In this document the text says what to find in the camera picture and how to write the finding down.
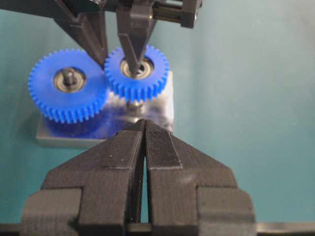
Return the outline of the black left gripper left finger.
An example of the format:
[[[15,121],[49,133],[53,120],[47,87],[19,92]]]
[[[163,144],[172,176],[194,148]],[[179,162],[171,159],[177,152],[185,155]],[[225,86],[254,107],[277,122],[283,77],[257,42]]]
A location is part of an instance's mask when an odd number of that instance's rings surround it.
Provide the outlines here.
[[[24,207],[23,236],[123,236],[141,209],[144,120],[50,170]]]

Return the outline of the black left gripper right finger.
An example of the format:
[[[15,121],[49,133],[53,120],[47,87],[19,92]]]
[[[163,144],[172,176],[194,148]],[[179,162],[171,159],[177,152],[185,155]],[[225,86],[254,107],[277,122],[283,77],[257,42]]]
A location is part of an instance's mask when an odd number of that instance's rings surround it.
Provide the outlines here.
[[[155,236],[253,236],[255,212],[232,170],[146,121],[149,220]]]

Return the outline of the other arm gripper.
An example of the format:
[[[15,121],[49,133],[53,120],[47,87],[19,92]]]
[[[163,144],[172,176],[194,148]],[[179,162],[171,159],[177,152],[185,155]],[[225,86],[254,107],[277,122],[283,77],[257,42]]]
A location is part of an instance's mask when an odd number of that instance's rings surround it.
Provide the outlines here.
[[[3,10],[55,19],[100,66],[108,56],[103,11],[116,12],[118,37],[131,74],[140,68],[156,20],[193,28],[201,0],[2,0]]]

